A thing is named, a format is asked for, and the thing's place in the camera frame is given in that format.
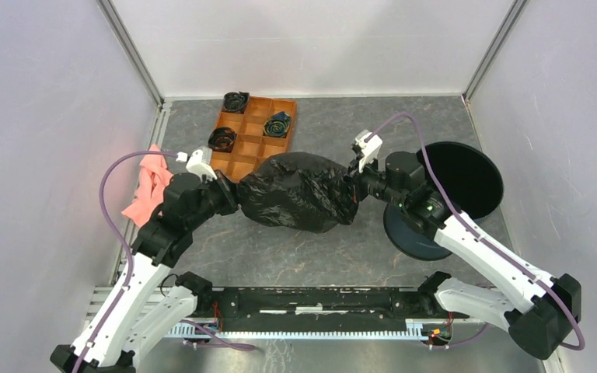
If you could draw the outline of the black trash bag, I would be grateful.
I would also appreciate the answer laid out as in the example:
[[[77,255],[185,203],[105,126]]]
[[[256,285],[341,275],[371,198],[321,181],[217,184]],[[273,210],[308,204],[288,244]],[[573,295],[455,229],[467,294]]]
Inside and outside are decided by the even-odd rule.
[[[308,152],[271,156],[237,183],[236,193],[250,220],[312,233],[350,225],[359,206],[347,168]]]

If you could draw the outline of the dark blue trash bin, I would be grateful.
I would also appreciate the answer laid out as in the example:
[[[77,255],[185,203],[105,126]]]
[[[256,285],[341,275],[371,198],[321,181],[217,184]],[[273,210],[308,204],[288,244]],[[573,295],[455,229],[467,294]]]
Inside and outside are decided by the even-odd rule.
[[[437,179],[449,198],[475,221],[500,205],[504,182],[493,161],[470,145],[439,141],[426,145]],[[405,226],[400,209],[387,205],[383,224],[390,242],[403,254],[423,261],[443,260],[452,253]]]

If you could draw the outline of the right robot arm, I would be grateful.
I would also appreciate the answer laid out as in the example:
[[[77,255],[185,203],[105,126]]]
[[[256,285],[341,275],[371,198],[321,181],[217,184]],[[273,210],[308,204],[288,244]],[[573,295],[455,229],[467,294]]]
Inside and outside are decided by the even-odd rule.
[[[398,207],[406,226],[457,255],[494,288],[465,284],[437,274],[422,291],[418,308],[428,317],[458,312],[502,329],[532,357],[545,361],[560,347],[585,346],[581,320],[581,283],[570,274],[542,270],[487,234],[454,204],[427,156],[391,155],[396,165],[379,170],[374,156],[357,155],[347,170],[355,200],[374,197]]]

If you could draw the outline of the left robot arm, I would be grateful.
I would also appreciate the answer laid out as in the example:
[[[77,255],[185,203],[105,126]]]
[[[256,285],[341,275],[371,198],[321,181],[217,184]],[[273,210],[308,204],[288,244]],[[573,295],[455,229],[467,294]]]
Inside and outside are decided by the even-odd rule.
[[[213,296],[180,283],[151,311],[141,311],[162,279],[193,243],[194,231],[217,214],[238,208],[236,185],[179,173],[163,202],[138,231],[120,279],[89,326],[69,345],[58,345],[51,363],[61,372],[135,372],[153,347],[184,317],[207,315]]]

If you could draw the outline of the rolled tie red black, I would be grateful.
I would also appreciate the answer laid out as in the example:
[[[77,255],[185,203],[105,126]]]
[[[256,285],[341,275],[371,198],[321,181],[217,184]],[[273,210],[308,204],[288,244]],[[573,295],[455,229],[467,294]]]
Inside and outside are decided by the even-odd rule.
[[[236,143],[237,133],[230,127],[216,127],[208,139],[208,147],[215,152],[230,153]]]

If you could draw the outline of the orange compartment tray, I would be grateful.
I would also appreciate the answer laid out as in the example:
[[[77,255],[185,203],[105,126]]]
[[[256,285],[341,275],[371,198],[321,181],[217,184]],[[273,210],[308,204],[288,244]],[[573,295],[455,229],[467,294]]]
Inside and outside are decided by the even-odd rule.
[[[269,157],[287,152],[291,147],[297,122],[297,106],[297,102],[292,99],[252,96],[243,113],[228,113],[220,109],[215,127],[233,129],[236,139],[231,151],[212,152],[211,167],[237,182],[257,170]],[[291,118],[287,134],[280,138],[266,135],[266,122],[280,112]]]

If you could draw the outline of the pink cloth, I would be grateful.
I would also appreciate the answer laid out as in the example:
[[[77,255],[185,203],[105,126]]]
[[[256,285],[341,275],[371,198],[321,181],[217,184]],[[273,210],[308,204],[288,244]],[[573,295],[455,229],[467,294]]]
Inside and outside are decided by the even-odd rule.
[[[163,202],[164,189],[173,177],[167,157],[175,159],[176,153],[163,152],[159,146],[152,145],[138,163],[138,187],[133,201],[121,212],[138,228],[150,220],[152,212]]]

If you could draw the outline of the rolled tie blue yellow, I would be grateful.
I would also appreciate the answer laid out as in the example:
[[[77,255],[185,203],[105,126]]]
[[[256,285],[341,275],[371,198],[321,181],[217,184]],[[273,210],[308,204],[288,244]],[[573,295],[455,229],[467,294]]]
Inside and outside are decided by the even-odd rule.
[[[271,116],[264,124],[264,136],[285,138],[292,125],[292,117],[285,111]]]

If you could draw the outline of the rolled tie dark far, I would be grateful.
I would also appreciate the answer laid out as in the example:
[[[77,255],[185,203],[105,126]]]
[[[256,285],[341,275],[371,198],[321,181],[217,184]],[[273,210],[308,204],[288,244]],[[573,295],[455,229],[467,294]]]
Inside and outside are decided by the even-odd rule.
[[[222,111],[226,113],[245,113],[250,94],[248,92],[228,92],[223,97]]]

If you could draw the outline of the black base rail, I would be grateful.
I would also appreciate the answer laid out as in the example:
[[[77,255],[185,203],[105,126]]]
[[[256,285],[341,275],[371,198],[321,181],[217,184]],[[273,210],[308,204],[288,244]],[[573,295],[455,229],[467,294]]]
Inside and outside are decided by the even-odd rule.
[[[189,317],[222,332],[390,332],[408,319],[463,320],[417,288],[242,288],[202,291]]]

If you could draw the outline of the aluminium frame post left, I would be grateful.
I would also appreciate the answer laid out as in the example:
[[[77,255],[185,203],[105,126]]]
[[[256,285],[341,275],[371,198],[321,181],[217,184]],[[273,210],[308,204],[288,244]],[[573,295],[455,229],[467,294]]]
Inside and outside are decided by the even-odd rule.
[[[128,60],[132,64],[138,77],[141,79],[147,93],[152,101],[158,107],[161,107],[165,103],[164,96],[154,82],[154,79],[136,48],[131,35],[127,31],[127,27],[124,25],[124,21],[120,17],[115,4],[111,0],[97,0],[96,2],[109,23],[115,37],[118,39],[119,44],[122,46],[124,53],[127,55]]]

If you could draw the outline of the aluminium frame post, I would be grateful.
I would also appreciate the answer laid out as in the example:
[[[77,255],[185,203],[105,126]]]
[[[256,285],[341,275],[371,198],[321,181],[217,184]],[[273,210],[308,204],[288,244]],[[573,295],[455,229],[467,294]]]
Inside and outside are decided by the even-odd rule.
[[[484,52],[484,55],[480,60],[475,72],[473,73],[472,78],[463,91],[462,98],[466,105],[470,104],[471,99],[480,88],[482,81],[484,80],[486,74],[490,71],[492,64],[501,51],[501,48],[509,38],[515,24],[520,19],[521,15],[525,11],[525,7],[528,4],[529,0],[514,0],[511,2],[511,6],[502,19],[500,26],[498,27],[490,44]]]
[[[158,107],[161,107],[165,103],[164,96],[154,82],[154,79],[136,48],[131,35],[127,31],[127,27],[124,25],[124,21],[120,17],[115,4],[111,0],[97,0],[96,2],[109,23],[115,37],[118,39],[119,44],[122,46],[124,53],[127,55],[128,60],[132,64],[138,77],[141,79],[147,93],[152,101]]]

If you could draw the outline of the aluminium frame post right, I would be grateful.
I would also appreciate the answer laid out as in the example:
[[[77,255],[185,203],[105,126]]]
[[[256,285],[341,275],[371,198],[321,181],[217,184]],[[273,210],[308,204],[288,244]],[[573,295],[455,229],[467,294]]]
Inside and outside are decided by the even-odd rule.
[[[463,91],[462,98],[466,105],[470,104],[471,99],[480,88],[482,81],[484,80],[486,74],[490,71],[492,64],[501,51],[501,48],[509,38],[515,24],[520,19],[521,15],[525,11],[525,7],[528,4],[529,0],[514,0],[511,2],[511,6],[502,19],[500,26],[498,27],[490,44],[484,52],[484,55],[480,60],[475,72],[473,73],[472,78]]]

